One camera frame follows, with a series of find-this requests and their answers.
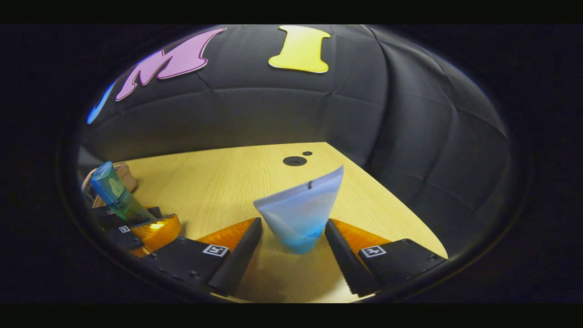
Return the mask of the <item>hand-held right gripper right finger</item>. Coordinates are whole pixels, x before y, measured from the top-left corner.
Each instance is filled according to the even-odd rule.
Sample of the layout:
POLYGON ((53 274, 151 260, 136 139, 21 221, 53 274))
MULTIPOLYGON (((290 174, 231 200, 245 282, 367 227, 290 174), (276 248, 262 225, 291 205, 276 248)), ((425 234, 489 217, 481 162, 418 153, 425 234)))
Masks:
POLYGON ((337 219, 327 221, 324 234, 350 292, 359 297, 410 292, 447 260, 410 238, 390 241, 337 219))

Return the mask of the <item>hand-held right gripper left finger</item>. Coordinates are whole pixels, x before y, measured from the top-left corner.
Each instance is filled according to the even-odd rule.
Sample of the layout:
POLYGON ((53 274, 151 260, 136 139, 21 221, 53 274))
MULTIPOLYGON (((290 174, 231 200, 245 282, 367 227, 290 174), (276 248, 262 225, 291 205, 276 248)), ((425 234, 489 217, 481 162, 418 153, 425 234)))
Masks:
POLYGON ((177 237, 146 256, 146 265, 192 289, 233 296, 263 233, 259 217, 197 240, 177 237))

